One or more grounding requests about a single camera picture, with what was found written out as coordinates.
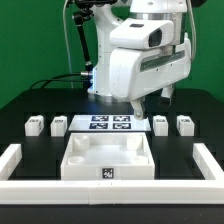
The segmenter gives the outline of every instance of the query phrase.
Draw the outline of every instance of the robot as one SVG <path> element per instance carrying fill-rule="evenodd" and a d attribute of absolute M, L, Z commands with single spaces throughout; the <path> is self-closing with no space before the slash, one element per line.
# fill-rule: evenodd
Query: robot
<path fill-rule="evenodd" d="M 196 31 L 191 0 L 75 0 L 80 12 L 73 15 L 78 27 L 92 86 L 90 98 L 104 102 L 130 102 L 134 116 L 145 118 L 145 96 L 162 90 L 170 105 L 173 84 L 186 78 L 196 52 Z M 130 6 L 122 21 L 112 6 Z M 192 27 L 192 45 L 185 32 L 186 14 Z M 93 68 L 82 23 L 94 15 L 98 36 L 98 63 Z"/>

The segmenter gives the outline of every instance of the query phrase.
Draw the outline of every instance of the white platform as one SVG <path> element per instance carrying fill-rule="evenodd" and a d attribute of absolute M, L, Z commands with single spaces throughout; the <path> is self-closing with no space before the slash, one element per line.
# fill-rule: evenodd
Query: white platform
<path fill-rule="evenodd" d="M 150 131 L 148 119 L 139 121 L 133 115 L 75 115 L 69 131 Z"/>

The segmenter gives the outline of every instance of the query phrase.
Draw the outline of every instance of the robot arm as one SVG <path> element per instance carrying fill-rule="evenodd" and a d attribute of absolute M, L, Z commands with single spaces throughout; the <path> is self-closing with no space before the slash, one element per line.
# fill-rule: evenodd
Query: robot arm
<path fill-rule="evenodd" d="M 116 48 L 110 58 L 110 91 L 132 104 L 137 119 L 144 118 L 145 95 L 164 88 L 169 96 L 172 84 L 189 75 L 186 13 L 186 0 L 133 0 L 132 18 L 111 32 L 110 43 Z"/>

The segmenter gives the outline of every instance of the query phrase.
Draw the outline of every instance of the white block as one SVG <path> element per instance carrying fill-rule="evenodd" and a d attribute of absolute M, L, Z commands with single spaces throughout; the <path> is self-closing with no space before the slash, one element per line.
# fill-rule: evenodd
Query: white block
<path fill-rule="evenodd" d="M 193 158 L 206 180 L 224 181 L 222 168 L 203 143 L 194 144 Z"/>
<path fill-rule="evenodd" d="M 63 137 L 67 130 L 67 117 L 55 117 L 51 122 L 51 136 Z"/>
<path fill-rule="evenodd" d="M 0 204 L 89 204 L 91 185 L 94 183 L 1 181 Z"/>
<path fill-rule="evenodd" d="M 31 116 L 25 124 L 26 136 L 39 136 L 44 128 L 44 117 L 41 115 Z"/>
<path fill-rule="evenodd" d="M 153 129 L 155 136 L 168 136 L 168 122 L 165 116 L 153 117 Z"/>
<path fill-rule="evenodd" d="M 181 136 L 194 136 L 194 123 L 189 116 L 177 116 L 177 129 Z"/>
<path fill-rule="evenodd" d="M 21 145 L 11 144 L 0 157 L 0 180 L 8 180 L 21 159 Z"/>

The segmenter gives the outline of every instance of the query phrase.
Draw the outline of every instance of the white robot body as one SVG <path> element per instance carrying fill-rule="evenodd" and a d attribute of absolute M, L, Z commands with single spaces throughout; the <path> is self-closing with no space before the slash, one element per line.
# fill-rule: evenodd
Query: white robot body
<path fill-rule="evenodd" d="M 184 13 L 185 0 L 132 0 L 131 13 Z"/>
<path fill-rule="evenodd" d="M 109 37 L 110 32 L 123 21 L 112 14 L 110 5 L 94 6 L 93 12 L 98 39 L 98 62 L 93 69 L 93 84 L 88 93 L 90 98 L 110 102 L 112 95 L 109 90 L 109 63 L 115 47 L 110 44 Z"/>
<path fill-rule="evenodd" d="M 159 58 L 159 48 L 150 51 L 117 48 L 111 55 L 110 91 L 123 101 L 133 101 L 189 75 L 191 44 L 184 44 L 171 56 Z"/>
<path fill-rule="evenodd" d="M 174 25 L 169 20 L 127 19 L 110 33 L 110 43 L 116 47 L 146 50 L 154 48 L 150 37 L 160 35 L 156 47 L 168 45 L 173 40 Z"/>

